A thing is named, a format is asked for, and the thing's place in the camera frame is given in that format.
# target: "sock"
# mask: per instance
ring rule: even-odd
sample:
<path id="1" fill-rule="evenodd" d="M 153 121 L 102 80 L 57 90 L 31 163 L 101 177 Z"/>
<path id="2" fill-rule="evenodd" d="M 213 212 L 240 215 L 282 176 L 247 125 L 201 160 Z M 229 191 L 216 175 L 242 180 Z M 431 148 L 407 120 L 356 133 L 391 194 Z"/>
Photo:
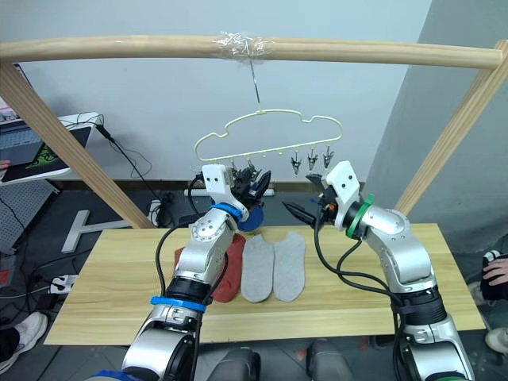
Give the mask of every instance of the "sock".
<path id="1" fill-rule="evenodd" d="M 501 254 L 497 250 L 491 250 L 486 252 L 483 256 L 483 267 L 486 267 L 490 262 L 497 259 L 508 258 L 507 254 Z M 486 300 L 499 300 L 499 299 L 508 299 L 508 283 L 498 284 L 496 286 L 491 286 L 489 282 L 492 282 L 494 279 L 498 278 L 495 276 L 490 279 L 484 279 L 483 276 L 486 274 L 485 271 L 482 271 L 482 280 L 480 282 L 480 290 L 482 291 L 483 297 Z"/>
<path id="2" fill-rule="evenodd" d="M 305 286 L 305 240 L 295 232 L 275 243 L 273 291 L 277 299 L 292 302 Z"/>
<path id="3" fill-rule="evenodd" d="M 233 242 L 226 250 L 228 253 L 228 269 L 225 272 L 224 278 L 219 283 L 217 289 L 212 294 L 214 301 L 220 303 L 227 303 L 233 299 L 238 293 L 240 288 L 240 277 L 241 277 L 241 258 L 242 252 L 244 251 L 245 238 L 240 234 L 235 234 Z M 175 266 L 180 259 L 183 248 L 175 250 Z"/>
<path id="4" fill-rule="evenodd" d="M 257 235 L 245 243 L 241 294 L 252 303 L 270 296 L 273 282 L 273 244 Z"/>

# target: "wooden frame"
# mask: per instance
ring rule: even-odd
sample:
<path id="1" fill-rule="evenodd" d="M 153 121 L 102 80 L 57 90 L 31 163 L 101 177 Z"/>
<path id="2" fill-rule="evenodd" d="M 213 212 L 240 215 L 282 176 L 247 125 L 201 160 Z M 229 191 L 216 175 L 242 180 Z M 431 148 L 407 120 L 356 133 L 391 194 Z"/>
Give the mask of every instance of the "wooden frame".
<path id="1" fill-rule="evenodd" d="M 152 224 L 88 152 L 59 123 L 11 63 L 90 58 L 217 58 L 224 50 L 216 36 L 122 36 L 26 40 L 0 43 L 0 96 L 67 165 L 134 228 Z M 408 214 L 508 75 L 508 40 L 492 49 L 435 44 L 266 37 L 265 60 L 365 62 L 469 67 L 480 70 L 469 92 L 437 139 L 396 209 Z"/>

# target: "white cable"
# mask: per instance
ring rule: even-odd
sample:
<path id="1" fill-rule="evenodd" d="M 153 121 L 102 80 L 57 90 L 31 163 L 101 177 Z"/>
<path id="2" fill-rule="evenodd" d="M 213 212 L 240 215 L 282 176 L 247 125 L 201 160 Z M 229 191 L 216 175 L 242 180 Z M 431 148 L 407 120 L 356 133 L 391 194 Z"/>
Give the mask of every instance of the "white cable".
<path id="1" fill-rule="evenodd" d="M 30 294 L 35 294 L 36 292 L 47 290 L 49 286 L 44 286 L 41 288 L 37 288 L 36 290 L 32 291 Z M 16 298 L 24 298 L 26 294 L 20 294 L 20 295 L 14 295 L 14 296 L 0 296 L 0 299 L 16 299 Z"/>

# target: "floor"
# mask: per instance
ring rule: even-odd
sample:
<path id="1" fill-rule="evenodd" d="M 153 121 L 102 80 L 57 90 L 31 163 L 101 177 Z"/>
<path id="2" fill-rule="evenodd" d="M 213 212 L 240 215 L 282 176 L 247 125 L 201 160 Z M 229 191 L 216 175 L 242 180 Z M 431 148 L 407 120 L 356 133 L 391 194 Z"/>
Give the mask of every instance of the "floor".
<path id="1" fill-rule="evenodd" d="M 145 191 L 129 192 L 131 199 L 143 210 L 146 210 L 151 199 Z M 313 194 L 279 193 L 275 197 L 266 198 L 265 225 L 297 225 L 283 208 L 281 200 L 303 204 L 308 210 L 314 210 Z M 207 198 L 196 198 L 198 208 L 204 210 L 209 201 Z M 49 260 L 62 256 L 60 249 L 67 231 L 78 210 L 91 211 L 89 223 L 114 221 L 117 215 L 91 191 L 65 191 L 53 196 L 29 227 L 29 245 L 21 245 L 21 254 L 25 252 L 25 272 L 30 272 Z M 171 204 L 174 218 L 192 214 L 191 208 L 180 192 L 175 192 Z M 82 237 L 76 253 L 92 248 L 99 233 L 89 233 Z M 503 248 L 504 240 L 496 244 Z M 454 253 L 457 264 L 468 281 L 478 279 L 482 253 Z M 59 260 L 39 270 L 41 281 L 33 287 L 37 289 L 47 283 L 44 279 L 52 279 L 63 274 L 73 274 L 79 270 L 87 258 L 84 252 L 74 260 Z M 0 290 L 1 295 L 19 294 L 24 290 L 20 274 L 17 274 L 10 289 Z M 17 305 L 23 305 L 23 299 L 14 299 Z M 0 300 L 0 308 L 6 305 Z M 51 321 L 58 313 L 60 305 L 45 313 Z M 492 328 L 506 325 L 508 302 L 498 302 L 494 307 L 481 309 L 483 316 Z M 13 306 L 2 310 L 0 318 L 11 319 L 17 310 Z M 15 322 L 22 320 L 25 313 L 19 314 Z M 476 379 L 501 380 L 508 379 L 508 361 L 488 349 L 483 343 L 485 332 L 481 330 L 460 333 L 471 363 L 475 369 Z M 376 349 L 369 343 L 369 337 L 335 337 L 330 340 L 343 352 L 356 381 L 371 380 L 375 369 L 378 381 L 393 380 L 391 369 L 391 349 Z M 248 343 L 207 344 L 200 349 L 198 369 L 195 380 L 204 381 L 211 373 L 214 365 L 231 349 L 249 346 L 256 350 L 262 359 L 261 381 L 272 380 L 309 380 L 305 372 L 305 350 L 312 339 L 256 341 Z M 126 348 L 106 346 L 51 346 L 38 344 L 33 350 L 20 356 L 14 366 L 4 375 L 2 381 L 81 381 L 102 369 L 120 369 Z"/>

